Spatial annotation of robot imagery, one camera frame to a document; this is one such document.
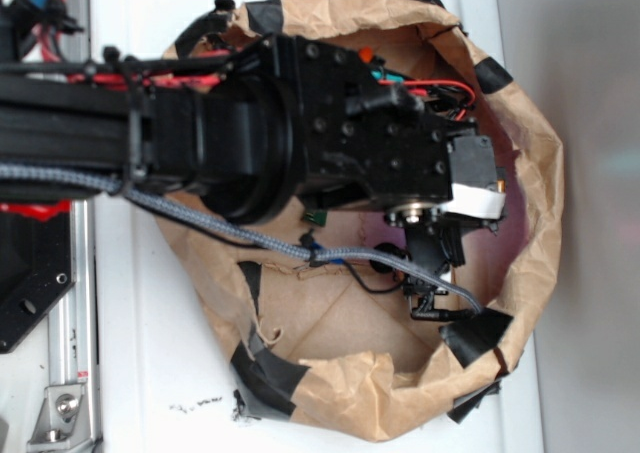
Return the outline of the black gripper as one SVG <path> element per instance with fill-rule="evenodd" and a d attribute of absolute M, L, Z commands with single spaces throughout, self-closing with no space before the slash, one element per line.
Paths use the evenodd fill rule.
<path fill-rule="evenodd" d="M 492 140 L 471 122 L 430 117 L 419 126 L 391 124 L 385 139 L 388 183 L 394 198 L 385 222 L 403 230 L 406 245 L 395 254 L 424 268 L 430 280 L 406 274 L 402 281 L 412 319 L 466 320 L 479 311 L 436 305 L 451 292 L 453 269 L 466 262 L 462 239 L 479 229 L 494 229 L 504 217 L 504 171 L 497 167 Z"/>

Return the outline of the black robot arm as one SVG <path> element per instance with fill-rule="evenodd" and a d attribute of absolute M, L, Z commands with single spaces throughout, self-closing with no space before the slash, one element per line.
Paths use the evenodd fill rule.
<path fill-rule="evenodd" d="M 99 193 L 244 248 L 312 265 L 402 272 L 414 318 L 455 321 L 462 236 L 502 220 L 504 177 L 470 113 L 474 90 L 412 79 L 361 51 L 269 35 L 198 58 L 1 68 L 1 200 L 32 214 Z M 298 199 L 310 213 L 375 211 L 406 252 L 290 245 L 249 231 Z"/>

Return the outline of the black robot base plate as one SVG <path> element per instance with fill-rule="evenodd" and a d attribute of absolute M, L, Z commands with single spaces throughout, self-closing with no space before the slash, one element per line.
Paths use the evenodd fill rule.
<path fill-rule="evenodd" d="M 72 206 L 1 205 L 1 352 L 31 333 L 73 285 Z"/>

